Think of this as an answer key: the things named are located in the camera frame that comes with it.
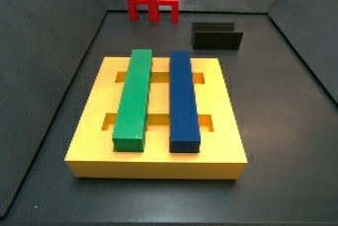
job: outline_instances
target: black block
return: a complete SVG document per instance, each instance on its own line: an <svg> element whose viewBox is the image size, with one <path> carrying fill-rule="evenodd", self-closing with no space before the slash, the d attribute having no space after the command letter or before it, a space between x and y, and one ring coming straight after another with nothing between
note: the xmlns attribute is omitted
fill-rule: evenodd
<svg viewBox="0 0 338 226"><path fill-rule="evenodd" d="M235 32L234 23L193 23L191 43L194 49L238 50L243 33Z"/></svg>

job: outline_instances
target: yellow base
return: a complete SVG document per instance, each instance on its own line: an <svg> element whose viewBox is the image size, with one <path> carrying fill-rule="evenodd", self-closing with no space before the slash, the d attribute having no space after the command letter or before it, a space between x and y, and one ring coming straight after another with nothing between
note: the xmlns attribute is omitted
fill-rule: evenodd
<svg viewBox="0 0 338 226"><path fill-rule="evenodd" d="M146 151L114 151L111 137L128 62L128 57L103 60L64 159L74 174L90 178L238 179L247 157L217 58L191 58L201 152L170 153L169 58L154 58Z"/></svg>

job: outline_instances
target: gray floor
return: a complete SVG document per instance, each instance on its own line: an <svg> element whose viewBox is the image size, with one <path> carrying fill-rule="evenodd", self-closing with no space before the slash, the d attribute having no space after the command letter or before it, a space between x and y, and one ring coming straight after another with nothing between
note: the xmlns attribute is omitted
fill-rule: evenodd
<svg viewBox="0 0 338 226"><path fill-rule="evenodd" d="M338 222L338 112L267 16L110 13L7 218L30 222ZM193 51L191 22L235 22L239 51ZM104 55L219 57L249 157L237 182L78 180L63 157Z"/></svg>

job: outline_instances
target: blue bar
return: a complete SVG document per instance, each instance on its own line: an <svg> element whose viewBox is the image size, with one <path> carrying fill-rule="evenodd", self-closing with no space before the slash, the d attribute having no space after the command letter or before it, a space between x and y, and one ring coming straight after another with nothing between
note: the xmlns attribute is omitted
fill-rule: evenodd
<svg viewBox="0 0 338 226"><path fill-rule="evenodd" d="M170 52L170 152L198 153L201 132L189 51Z"/></svg>

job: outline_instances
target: green block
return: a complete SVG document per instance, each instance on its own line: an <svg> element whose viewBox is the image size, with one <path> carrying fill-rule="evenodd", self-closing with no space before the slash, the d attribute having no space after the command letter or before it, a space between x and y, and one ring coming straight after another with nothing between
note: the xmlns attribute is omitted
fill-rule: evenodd
<svg viewBox="0 0 338 226"><path fill-rule="evenodd" d="M134 49L112 132L118 152L143 152L153 74L153 51Z"/></svg>

